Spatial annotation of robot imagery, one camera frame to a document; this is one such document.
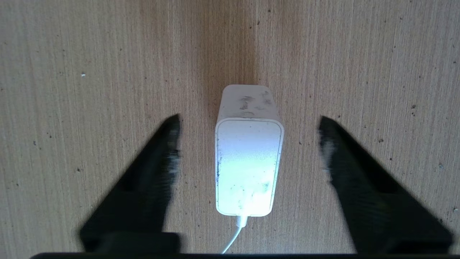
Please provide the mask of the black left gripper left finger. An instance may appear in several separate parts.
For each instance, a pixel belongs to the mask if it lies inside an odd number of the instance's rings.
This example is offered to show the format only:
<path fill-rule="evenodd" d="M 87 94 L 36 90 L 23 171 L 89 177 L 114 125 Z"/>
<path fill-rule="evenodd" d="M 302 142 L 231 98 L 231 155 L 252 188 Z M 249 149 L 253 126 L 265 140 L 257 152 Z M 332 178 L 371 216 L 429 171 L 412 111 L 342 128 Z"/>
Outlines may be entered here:
<path fill-rule="evenodd" d="M 177 254 L 163 225 L 179 175 L 180 116 L 165 119 L 79 230 L 85 252 Z"/>

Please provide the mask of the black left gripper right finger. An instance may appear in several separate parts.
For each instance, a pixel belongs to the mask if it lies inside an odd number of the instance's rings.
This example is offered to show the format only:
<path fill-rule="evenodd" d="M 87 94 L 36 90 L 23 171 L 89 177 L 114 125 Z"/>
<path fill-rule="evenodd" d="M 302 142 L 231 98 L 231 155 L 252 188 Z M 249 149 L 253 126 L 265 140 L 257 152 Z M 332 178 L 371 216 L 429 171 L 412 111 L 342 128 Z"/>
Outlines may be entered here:
<path fill-rule="evenodd" d="M 359 254 L 447 254 L 453 234 L 335 120 L 320 148 Z"/>

